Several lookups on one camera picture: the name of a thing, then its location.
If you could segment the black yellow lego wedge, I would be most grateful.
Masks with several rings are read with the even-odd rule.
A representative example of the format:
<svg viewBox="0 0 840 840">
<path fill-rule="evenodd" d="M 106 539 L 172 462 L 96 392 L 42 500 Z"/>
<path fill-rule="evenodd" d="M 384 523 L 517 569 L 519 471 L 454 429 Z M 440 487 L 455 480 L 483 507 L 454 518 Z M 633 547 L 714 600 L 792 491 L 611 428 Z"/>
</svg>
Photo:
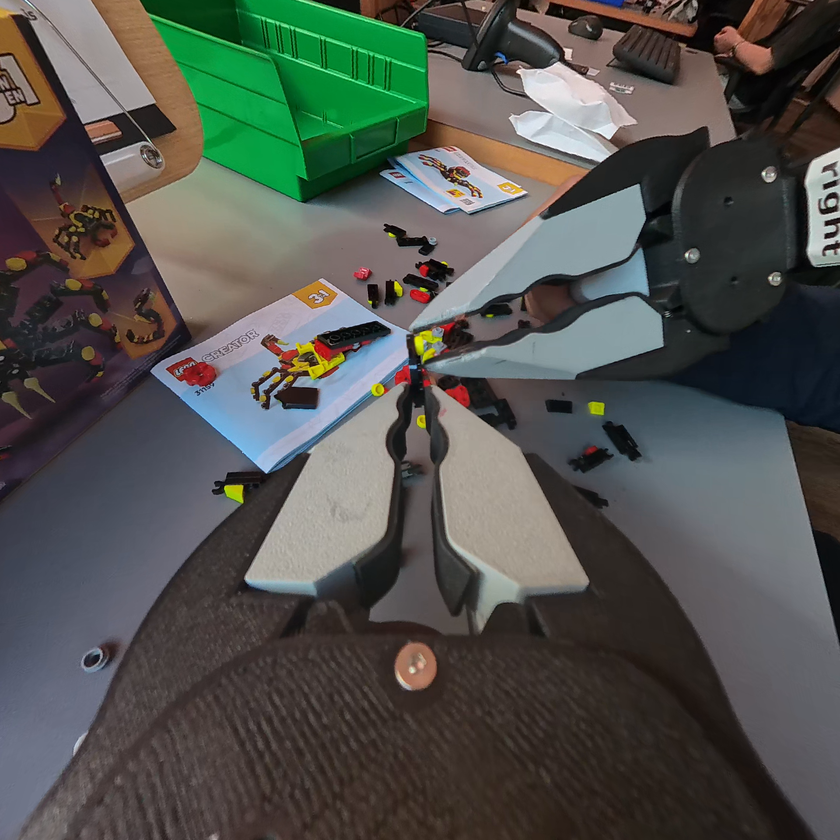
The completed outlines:
<svg viewBox="0 0 840 840">
<path fill-rule="evenodd" d="M 224 479 L 213 483 L 212 494 L 225 496 L 239 504 L 254 490 L 258 489 L 268 478 L 261 470 L 229 471 Z"/>
</svg>

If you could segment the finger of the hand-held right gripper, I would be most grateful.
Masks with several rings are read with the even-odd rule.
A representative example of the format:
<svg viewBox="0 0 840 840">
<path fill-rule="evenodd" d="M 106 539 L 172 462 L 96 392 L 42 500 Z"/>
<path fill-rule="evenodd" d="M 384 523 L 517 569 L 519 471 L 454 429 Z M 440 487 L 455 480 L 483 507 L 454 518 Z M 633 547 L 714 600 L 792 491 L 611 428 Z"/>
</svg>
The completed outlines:
<svg viewBox="0 0 840 840">
<path fill-rule="evenodd" d="M 664 345 L 662 315 L 641 296 L 618 296 L 568 310 L 539 329 L 444 353 L 425 366 L 457 377 L 573 380 Z"/>
<path fill-rule="evenodd" d="M 426 330 L 493 301 L 516 297 L 550 278 L 576 278 L 627 261 L 647 219 L 640 185 L 570 209 L 535 217 L 467 269 L 416 317 Z"/>
</svg>

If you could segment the green plastic bin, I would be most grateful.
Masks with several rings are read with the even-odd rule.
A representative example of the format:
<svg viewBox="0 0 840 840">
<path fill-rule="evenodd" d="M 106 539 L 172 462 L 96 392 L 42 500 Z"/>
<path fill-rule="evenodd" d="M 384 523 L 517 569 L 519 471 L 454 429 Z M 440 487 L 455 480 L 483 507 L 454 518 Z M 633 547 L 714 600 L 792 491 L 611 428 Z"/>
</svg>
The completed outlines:
<svg viewBox="0 0 840 840">
<path fill-rule="evenodd" d="M 427 129 L 426 39 L 316 2 L 143 2 L 191 89 L 204 158 L 306 202 Z"/>
</svg>

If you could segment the scorpion cover instruction booklet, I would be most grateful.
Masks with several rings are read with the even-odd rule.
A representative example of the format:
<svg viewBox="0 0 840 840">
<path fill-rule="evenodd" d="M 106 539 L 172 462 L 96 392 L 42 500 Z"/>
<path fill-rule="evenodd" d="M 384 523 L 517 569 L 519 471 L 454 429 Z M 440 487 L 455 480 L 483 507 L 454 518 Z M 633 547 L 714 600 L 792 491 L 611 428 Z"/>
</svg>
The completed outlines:
<svg viewBox="0 0 840 840">
<path fill-rule="evenodd" d="M 331 353 L 316 336 L 381 321 L 391 335 Z M 407 362 L 407 332 L 316 280 L 236 321 L 222 332 L 157 364 L 152 375 L 265 472 L 308 451 L 374 396 Z M 196 362 L 217 371 L 213 384 L 191 387 L 182 370 Z M 315 387 L 318 408 L 284 409 L 279 390 Z"/>
</svg>

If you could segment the purple cardboard lego box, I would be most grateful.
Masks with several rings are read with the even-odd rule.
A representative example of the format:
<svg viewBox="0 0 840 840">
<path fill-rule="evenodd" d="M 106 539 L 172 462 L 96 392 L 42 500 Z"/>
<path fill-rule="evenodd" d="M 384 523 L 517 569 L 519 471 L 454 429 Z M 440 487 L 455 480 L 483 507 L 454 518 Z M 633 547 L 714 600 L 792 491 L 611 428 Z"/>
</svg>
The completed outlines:
<svg viewBox="0 0 840 840">
<path fill-rule="evenodd" d="M 191 337 L 38 17 L 2 9 L 2 498 Z"/>
</svg>

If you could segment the black keyboard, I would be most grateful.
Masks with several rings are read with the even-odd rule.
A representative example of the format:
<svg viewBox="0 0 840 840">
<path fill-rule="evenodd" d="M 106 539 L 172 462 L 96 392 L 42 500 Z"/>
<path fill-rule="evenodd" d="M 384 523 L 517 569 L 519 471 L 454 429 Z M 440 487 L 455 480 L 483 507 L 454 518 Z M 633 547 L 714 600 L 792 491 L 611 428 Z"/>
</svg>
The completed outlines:
<svg viewBox="0 0 840 840">
<path fill-rule="evenodd" d="M 656 29 L 635 25 L 615 42 L 612 55 L 625 70 L 671 86 L 679 76 L 682 47 Z"/>
</svg>

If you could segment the black yellow lego leg assembly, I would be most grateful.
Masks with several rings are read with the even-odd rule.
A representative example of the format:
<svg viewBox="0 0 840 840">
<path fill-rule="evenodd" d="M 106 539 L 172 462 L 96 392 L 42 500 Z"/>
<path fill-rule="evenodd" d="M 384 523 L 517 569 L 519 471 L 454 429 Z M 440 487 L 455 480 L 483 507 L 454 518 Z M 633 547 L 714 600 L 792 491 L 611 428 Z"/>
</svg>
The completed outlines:
<svg viewBox="0 0 840 840">
<path fill-rule="evenodd" d="M 421 331 L 406 337 L 408 390 L 416 415 L 416 425 L 427 430 L 425 391 L 431 382 L 427 378 L 426 364 L 438 353 L 439 337 L 433 331 Z"/>
</svg>

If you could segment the printed instruction sheet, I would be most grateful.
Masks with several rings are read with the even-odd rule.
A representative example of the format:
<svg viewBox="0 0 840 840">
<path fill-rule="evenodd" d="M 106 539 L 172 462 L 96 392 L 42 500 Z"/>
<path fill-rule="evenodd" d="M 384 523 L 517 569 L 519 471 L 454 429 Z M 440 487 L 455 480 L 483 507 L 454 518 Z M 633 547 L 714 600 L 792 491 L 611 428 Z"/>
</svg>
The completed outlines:
<svg viewBox="0 0 840 840">
<path fill-rule="evenodd" d="M 175 131 L 91 1 L 10 2 L 26 16 L 101 156 Z"/>
</svg>

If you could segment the small instruction booklet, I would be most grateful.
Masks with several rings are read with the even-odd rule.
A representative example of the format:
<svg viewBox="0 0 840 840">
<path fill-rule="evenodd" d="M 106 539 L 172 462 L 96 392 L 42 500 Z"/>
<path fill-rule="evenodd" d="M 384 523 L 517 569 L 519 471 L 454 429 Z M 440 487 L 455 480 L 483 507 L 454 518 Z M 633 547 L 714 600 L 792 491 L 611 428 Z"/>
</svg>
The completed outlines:
<svg viewBox="0 0 840 840">
<path fill-rule="evenodd" d="M 442 214 L 477 214 L 528 195 L 454 146 L 402 154 L 389 164 L 382 177 Z"/>
</svg>

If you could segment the person's right hand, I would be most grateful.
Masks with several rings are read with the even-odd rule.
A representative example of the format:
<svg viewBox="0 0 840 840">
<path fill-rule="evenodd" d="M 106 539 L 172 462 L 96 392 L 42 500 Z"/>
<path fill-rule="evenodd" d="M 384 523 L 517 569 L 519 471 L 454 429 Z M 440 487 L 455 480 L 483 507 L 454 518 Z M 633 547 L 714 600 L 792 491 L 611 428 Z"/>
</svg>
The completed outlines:
<svg viewBox="0 0 840 840">
<path fill-rule="evenodd" d="M 523 296 L 523 303 L 531 319 L 548 323 L 577 305 L 569 285 L 540 285 Z"/>
</svg>

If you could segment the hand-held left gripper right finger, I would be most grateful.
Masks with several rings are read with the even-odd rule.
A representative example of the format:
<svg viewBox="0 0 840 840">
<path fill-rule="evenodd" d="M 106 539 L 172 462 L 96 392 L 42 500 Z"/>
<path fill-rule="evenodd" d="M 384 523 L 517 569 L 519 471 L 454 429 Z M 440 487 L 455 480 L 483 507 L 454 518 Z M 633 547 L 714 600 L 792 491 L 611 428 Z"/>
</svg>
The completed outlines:
<svg viewBox="0 0 840 840">
<path fill-rule="evenodd" d="M 438 386 L 427 391 L 434 567 L 480 634 L 496 608 L 585 592 L 590 579 L 520 447 Z"/>
</svg>

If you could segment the black barcode scanner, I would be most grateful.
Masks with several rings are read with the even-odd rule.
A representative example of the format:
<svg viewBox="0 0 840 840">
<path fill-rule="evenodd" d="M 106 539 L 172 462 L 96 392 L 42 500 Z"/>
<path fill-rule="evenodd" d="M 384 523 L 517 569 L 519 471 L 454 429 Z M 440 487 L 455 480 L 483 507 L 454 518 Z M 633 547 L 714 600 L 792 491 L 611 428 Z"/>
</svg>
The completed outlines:
<svg viewBox="0 0 840 840">
<path fill-rule="evenodd" d="M 518 2 L 496 1 L 485 15 L 461 60 L 467 71 L 489 69 L 499 56 L 533 69 L 567 64 L 564 49 L 546 32 L 518 18 Z"/>
</svg>

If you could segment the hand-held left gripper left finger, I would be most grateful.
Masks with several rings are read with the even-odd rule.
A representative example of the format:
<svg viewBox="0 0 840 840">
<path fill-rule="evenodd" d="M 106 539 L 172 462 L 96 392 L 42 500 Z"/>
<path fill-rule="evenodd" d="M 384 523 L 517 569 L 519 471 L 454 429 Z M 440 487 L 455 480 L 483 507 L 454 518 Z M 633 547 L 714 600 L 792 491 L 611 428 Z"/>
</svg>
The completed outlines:
<svg viewBox="0 0 840 840">
<path fill-rule="evenodd" d="M 314 446 L 245 573 L 249 592 L 373 606 L 393 588 L 406 428 L 401 384 Z"/>
</svg>

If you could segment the brown Lego plate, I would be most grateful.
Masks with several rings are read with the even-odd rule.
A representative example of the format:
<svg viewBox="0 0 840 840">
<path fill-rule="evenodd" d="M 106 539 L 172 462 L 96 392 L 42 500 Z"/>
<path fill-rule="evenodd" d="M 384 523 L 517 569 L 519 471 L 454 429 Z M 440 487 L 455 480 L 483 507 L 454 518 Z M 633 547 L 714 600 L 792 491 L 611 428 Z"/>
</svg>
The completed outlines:
<svg viewBox="0 0 840 840">
<path fill-rule="evenodd" d="M 383 322 L 375 320 L 322 332 L 316 336 L 316 343 L 319 343 L 331 353 L 343 353 L 356 346 L 366 345 L 387 337 L 391 333 L 391 328 Z"/>
</svg>

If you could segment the white crumpled paper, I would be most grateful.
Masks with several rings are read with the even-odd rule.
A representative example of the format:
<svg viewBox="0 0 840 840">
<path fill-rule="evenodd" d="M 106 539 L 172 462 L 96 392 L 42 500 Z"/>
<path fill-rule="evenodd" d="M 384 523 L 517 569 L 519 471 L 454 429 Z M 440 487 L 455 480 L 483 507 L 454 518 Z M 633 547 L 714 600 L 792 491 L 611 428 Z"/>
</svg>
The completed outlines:
<svg viewBox="0 0 840 840">
<path fill-rule="evenodd" d="M 616 132 L 637 124 L 610 92 L 565 64 L 521 68 L 518 75 L 539 109 L 512 114 L 510 122 L 531 143 L 600 163 L 616 152 Z"/>
</svg>

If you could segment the lego pieces pile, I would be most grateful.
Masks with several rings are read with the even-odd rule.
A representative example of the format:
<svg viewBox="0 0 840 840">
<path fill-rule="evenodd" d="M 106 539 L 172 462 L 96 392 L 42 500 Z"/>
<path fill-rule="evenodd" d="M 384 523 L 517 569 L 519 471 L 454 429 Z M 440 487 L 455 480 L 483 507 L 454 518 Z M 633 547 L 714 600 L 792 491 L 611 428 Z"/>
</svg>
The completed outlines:
<svg viewBox="0 0 840 840">
<path fill-rule="evenodd" d="M 426 252 L 431 253 L 432 247 L 429 244 L 430 240 L 427 240 L 426 237 L 413 238 L 406 236 L 406 231 L 403 228 L 392 224 L 384 224 L 383 229 L 390 238 L 394 239 L 395 242 L 398 240 L 400 247 L 414 247 L 417 245 L 419 246 L 419 250 L 422 254 L 425 255 Z M 600 276 L 588 279 L 582 284 L 581 288 L 583 291 L 598 291 L 598 289 L 604 287 L 603 290 L 607 291 L 607 296 L 612 295 L 613 293 L 624 293 L 626 291 L 631 291 L 633 294 L 647 294 L 649 291 L 647 279 L 644 253 L 639 250 L 633 258 L 625 264 L 616 266 L 614 269 L 610 269 L 607 272 L 602 273 Z M 490 309 L 485 312 L 485 314 L 489 317 L 490 315 L 510 313 L 510 311 L 511 309 L 507 303 L 499 303 L 491 305 Z M 471 350 L 472 348 L 470 342 L 472 341 L 472 338 L 467 334 L 467 326 L 467 321 L 464 318 L 460 318 L 448 323 L 444 328 L 433 331 L 435 332 L 435 335 L 440 332 L 443 333 L 444 337 L 442 339 L 442 343 L 432 343 L 426 348 L 424 343 L 419 341 L 421 350 L 417 350 L 416 353 L 418 355 L 424 355 L 425 353 L 424 358 L 427 358 L 427 360 L 423 362 L 423 364 L 427 366 L 428 360 L 435 362 L 437 359 L 441 358 L 441 356 L 443 356 L 443 358 L 447 358 L 446 354 L 452 354 L 452 350 L 464 348 Z M 409 368 L 410 365 L 404 365 L 397 371 L 395 374 L 396 385 L 408 382 L 411 379 L 411 372 L 409 371 Z M 516 418 L 513 415 L 508 403 L 505 400 L 498 401 L 496 397 L 490 393 L 491 389 L 486 382 L 486 377 L 481 378 L 472 374 L 464 373 L 441 374 L 438 385 L 443 388 L 446 393 L 453 396 L 458 404 L 462 404 L 467 408 L 472 407 L 478 410 L 480 408 L 495 406 L 495 408 L 493 408 L 495 413 L 491 412 L 489 414 L 481 414 L 479 416 L 479 419 L 488 422 L 492 427 L 496 428 L 506 424 L 510 429 L 513 429 L 516 426 Z M 549 399 L 546 400 L 545 405 L 549 413 L 572 413 L 573 411 L 572 402 L 568 400 Z M 587 403 L 587 410 L 589 414 L 593 416 L 601 417 L 605 415 L 605 405 L 603 402 L 590 401 Z M 635 442 L 635 439 L 632 435 L 630 435 L 624 425 L 613 421 L 607 421 L 602 425 L 602 429 L 620 455 L 627 457 L 630 461 L 637 461 L 642 458 L 637 442 Z M 572 467 L 572 470 L 576 470 L 584 474 L 588 471 L 592 471 L 592 469 L 612 457 L 613 455 L 611 455 L 604 447 L 599 445 L 587 445 L 580 455 L 569 460 L 569 465 Z M 402 484 L 404 484 L 406 480 L 422 474 L 423 470 L 420 465 L 410 463 L 406 460 L 401 463 Z M 608 507 L 608 501 L 601 498 L 594 490 L 585 489 L 580 486 L 576 486 L 576 489 L 596 508 L 602 509 L 604 507 Z"/>
</svg>

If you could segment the person's right forearm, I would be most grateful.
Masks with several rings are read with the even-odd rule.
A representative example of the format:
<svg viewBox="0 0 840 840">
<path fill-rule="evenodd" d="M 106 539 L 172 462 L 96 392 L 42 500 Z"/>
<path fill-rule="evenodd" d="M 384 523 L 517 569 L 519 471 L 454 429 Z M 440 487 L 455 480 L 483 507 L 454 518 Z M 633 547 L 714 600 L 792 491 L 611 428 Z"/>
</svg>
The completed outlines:
<svg viewBox="0 0 840 840">
<path fill-rule="evenodd" d="M 770 315 L 670 381 L 839 433 L 839 290 L 790 286 Z"/>
</svg>

